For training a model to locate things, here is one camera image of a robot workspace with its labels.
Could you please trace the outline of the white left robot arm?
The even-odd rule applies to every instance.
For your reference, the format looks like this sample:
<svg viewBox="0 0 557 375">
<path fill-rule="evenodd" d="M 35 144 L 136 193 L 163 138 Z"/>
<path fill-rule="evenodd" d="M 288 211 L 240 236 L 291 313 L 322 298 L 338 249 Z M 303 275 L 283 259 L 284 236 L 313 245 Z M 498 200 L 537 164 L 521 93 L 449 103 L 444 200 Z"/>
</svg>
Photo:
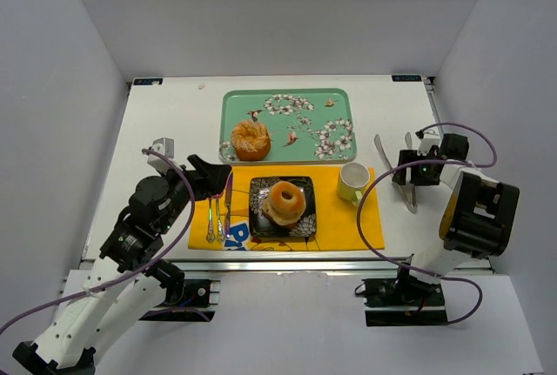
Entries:
<svg viewBox="0 0 557 375">
<path fill-rule="evenodd" d="M 187 170 L 153 149 L 144 150 L 156 175 L 141 179 L 120 212 L 82 286 L 36 339 L 12 357 L 32 374 L 92 374 L 104 352 L 157 305 L 178 298 L 185 275 L 164 259 L 163 236 L 186 207 L 221 194 L 232 168 L 196 155 Z"/>
</svg>

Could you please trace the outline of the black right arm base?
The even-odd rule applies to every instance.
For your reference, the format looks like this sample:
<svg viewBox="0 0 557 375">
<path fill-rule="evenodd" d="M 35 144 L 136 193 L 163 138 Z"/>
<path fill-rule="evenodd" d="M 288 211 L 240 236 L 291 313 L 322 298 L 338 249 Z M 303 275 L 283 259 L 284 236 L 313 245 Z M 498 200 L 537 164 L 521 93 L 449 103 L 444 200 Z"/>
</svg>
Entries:
<svg viewBox="0 0 557 375">
<path fill-rule="evenodd" d="M 411 286 L 403 293 L 395 278 L 368 278 L 354 289 L 364 301 L 367 327 L 408 327 L 446 325 L 445 297 L 440 285 L 425 290 Z"/>
</svg>

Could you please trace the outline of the glazed orange donut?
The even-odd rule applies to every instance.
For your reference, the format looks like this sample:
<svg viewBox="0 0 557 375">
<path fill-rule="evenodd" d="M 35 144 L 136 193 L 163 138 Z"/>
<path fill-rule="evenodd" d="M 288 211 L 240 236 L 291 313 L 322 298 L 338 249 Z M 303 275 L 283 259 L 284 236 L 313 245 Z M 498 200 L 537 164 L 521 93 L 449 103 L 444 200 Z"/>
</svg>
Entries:
<svg viewBox="0 0 557 375">
<path fill-rule="evenodd" d="M 300 215 L 305 211 L 305 196 L 295 184 L 281 180 L 274 184 L 268 196 L 270 206 L 284 215 Z"/>
</svg>

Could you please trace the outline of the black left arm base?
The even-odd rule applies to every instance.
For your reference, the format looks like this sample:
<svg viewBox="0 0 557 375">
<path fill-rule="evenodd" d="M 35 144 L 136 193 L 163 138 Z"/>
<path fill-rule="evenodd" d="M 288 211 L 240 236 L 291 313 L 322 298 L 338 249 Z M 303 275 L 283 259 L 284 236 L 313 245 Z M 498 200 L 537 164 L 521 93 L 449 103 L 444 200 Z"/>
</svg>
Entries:
<svg viewBox="0 0 557 375">
<path fill-rule="evenodd" d="M 166 294 L 163 303 L 145 313 L 140 321 L 211 322 L 219 301 L 219 280 L 186 278 L 182 286 Z"/>
</svg>

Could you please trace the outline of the brown bread slice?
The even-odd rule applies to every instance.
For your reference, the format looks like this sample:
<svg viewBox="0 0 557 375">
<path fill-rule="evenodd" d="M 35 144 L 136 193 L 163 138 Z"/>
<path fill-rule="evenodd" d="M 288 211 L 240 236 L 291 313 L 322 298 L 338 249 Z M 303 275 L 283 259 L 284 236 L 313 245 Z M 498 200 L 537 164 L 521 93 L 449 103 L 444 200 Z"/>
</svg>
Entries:
<svg viewBox="0 0 557 375">
<path fill-rule="evenodd" d="M 273 224 L 286 229 L 293 229 L 302 218 L 301 215 L 284 214 L 279 211 L 271 210 L 263 211 L 263 215 Z"/>
</svg>

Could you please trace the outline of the metal serving tongs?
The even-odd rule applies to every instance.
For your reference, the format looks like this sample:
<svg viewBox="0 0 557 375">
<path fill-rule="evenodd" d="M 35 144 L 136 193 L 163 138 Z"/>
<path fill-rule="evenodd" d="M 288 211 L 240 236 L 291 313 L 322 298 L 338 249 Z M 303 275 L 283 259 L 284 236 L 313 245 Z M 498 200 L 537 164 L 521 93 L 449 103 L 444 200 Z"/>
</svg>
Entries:
<svg viewBox="0 0 557 375">
<path fill-rule="evenodd" d="M 384 150 L 381 138 L 379 134 L 374 136 L 373 142 L 375 144 L 375 148 L 379 153 L 379 157 L 381 158 L 384 166 L 391 170 L 393 168 L 392 163 L 388 159 L 386 152 Z M 418 212 L 418 202 L 417 202 L 417 193 L 416 188 L 413 184 L 405 184 L 399 185 L 396 183 L 392 183 L 392 186 L 397 190 L 401 199 L 403 200 L 406 208 L 412 213 L 416 214 Z"/>
</svg>

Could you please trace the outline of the pale speckled bagel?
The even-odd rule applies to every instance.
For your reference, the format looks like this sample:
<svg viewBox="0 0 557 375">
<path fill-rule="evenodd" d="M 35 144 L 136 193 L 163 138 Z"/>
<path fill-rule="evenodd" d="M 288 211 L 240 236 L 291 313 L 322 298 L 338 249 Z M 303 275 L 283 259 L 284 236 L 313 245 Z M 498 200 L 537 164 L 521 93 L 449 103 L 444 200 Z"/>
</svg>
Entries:
<svg viewBox="0 0 557 375">
<path fill-rule="evenodd" d="M 301 214 L 286 214 L 275 210 L 269 204 L 263 208 L 263 213 L 275 224 L 280 226 L 288 226 L 297 223 L 302 215 Z"/>
</svg>

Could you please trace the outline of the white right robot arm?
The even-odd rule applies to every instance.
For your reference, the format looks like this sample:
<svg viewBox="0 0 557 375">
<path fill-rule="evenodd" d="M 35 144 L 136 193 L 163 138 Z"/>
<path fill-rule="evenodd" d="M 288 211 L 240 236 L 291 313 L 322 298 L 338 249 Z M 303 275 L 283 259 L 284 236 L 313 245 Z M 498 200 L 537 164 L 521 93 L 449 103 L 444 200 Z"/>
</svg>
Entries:
<svg viewBox="0 0 557 375">
<path fill-rule="evenodd" d="M 418 210 L 416 189 L 443 184 L 452 190 L 440 221 L 439 238 L 400 267 L 396 287 L 430 292 L 440 279 L 468 259 L 498 257 L 507 248 L 520 190 L 486 176 L 475 167 L 420 164 L 393 174 L 406 205 Z"/>
</svg>

